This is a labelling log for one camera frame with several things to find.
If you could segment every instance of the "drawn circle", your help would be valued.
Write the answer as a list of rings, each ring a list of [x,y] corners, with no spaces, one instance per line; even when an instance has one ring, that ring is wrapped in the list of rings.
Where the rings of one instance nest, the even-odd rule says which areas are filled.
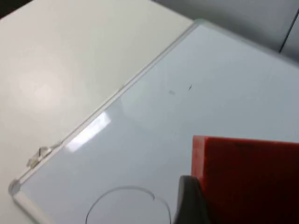
[[[85,224],[171,224],[167,202],[151,191],[124,186],[102,194],[91,206]]]

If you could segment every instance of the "white table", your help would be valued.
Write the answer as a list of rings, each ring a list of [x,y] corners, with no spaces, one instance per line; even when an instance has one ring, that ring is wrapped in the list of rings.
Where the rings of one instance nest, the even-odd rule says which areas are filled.
[[[0,223],[30,224],[7,193],[192,21],[145,0],[35,0],[0,20]]]

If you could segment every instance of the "whiteboard frame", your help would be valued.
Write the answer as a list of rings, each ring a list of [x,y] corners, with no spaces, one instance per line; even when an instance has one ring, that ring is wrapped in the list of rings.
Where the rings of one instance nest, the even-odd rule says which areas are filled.
[[[146,67],[141,69],[135,76],[129,79],[124,85],[118,89],[113,95],[111,95],[103,104],[96,109],[90,116],[87,117],[84,122],[70,132],[59,144],[53,148],[53,151],[44,159],[42,159],[33,169],[27,168],[21,175],[13,179],[9,185],[8,191],[12,196],[14,202],[21,206],[24,211],[31,216],[39,224],[54,224],[45,213],[31,201],[24,192],[21,191],[21,186],[25,181],[34,175],[44,163],[48,162],[57,152],[65,147],[74,137],[76,137],[81,131],[83,131],[94,119],[96,119],[103,111],[105,111],[116,99],[118,99],[123,93],[125,93],[132,85],[134,85],[144,74],[146,74],[155,64],[157,64],[162,58],[164,58],[169,52],[171,52],[181,41],[183,41],[194,29],[200,24],[206,22],[205,20],[195,20],[190,27],[188,27],[176,40],[171,43],[161,54],[159,54],[153,61],[151,61]]]

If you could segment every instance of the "whiteboard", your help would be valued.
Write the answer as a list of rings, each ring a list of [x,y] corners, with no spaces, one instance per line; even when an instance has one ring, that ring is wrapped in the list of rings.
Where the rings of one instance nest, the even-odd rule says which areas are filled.
[[[299,142],[298,86],[297,66],[197,21],[14,197],[42,224],[170,223],[192,136]]]

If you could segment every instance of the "gray wall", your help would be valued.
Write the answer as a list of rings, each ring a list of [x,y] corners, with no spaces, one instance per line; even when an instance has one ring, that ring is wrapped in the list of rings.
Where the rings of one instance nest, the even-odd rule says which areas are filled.
[[[297,18],[281,53],[299,62],[299,18]]]
[[[299,0],[156,0],[189,18],[204,18],[279,51]]]

